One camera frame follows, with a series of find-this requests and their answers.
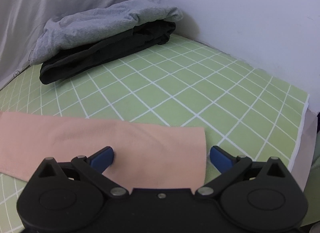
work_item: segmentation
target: green grid mat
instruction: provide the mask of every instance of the green grid mat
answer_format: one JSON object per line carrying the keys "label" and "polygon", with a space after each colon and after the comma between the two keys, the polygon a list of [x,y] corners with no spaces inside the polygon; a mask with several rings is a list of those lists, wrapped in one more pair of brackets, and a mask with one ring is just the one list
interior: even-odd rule
{"label": "green grid mat", "polygon": [[[208,150],[219,145],[255,161],[278,156],[289,168],[308,104],[304,91],[177,35],[63,82],[43,85],[39,71],[30,67],[0,91],[0,110],[203,126]],[[206,181],[218,175],[208,163]],[[19,232],[15,203],[25,183],[0,177],[0,214],[7,214],[0,231]]]}

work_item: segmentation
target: folded gray shirt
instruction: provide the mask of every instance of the folded gray shirt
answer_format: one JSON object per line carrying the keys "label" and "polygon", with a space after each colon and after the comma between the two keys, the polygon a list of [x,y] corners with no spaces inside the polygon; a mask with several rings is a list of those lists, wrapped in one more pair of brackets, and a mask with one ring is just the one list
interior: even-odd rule
{"label": "folded gray shirt", "polygon": [[59,21],[51,19],[36,42],[30,65],[41,64],[60,50],[98,42],[147,22],[177,22],[182,18],[181,10],[164,0],[129,0],[69,15]]}

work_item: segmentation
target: pink cloth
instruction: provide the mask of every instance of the pink cloth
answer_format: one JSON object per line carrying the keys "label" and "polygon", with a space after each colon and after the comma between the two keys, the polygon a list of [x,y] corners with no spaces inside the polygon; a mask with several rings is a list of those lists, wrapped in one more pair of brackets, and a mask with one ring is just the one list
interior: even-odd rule
{"label": "pink cloth", "polygon": [[115,159],[103,174],[129,191],[204,184],[204,128],[0,112],[0,172],[21,180],[45,157],[69,162],[105,146]]}

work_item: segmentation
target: white sheet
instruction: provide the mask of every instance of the white sheet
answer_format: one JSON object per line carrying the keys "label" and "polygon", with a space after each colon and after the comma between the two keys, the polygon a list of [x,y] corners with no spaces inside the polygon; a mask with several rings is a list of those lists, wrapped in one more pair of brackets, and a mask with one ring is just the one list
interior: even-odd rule
{"label": "white sheet", "polygon": [[29,55],[49,19],[126,0],[0,0],[0,89],[29,66]]}
{"label": "white sheet", "polygon": [[303,121],[303,131],[300,147],[291,170],[292,176],[297,181],[301,190],[304,190],[312,163],[313,152],[316,144],[317,116],[309,109]]}

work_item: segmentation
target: folded black pants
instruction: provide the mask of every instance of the folded black pants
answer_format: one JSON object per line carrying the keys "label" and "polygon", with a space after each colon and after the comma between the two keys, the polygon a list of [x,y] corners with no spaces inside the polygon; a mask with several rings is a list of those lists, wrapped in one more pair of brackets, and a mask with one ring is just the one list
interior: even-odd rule
{"label": "folded black pants", "polygon": [[153,45],[165,44],[175,28],[174,22],[153,21],[93,44],[61,50],[42,64],[40,81],[49,84],[59,79],[71,78],[90,68]]}

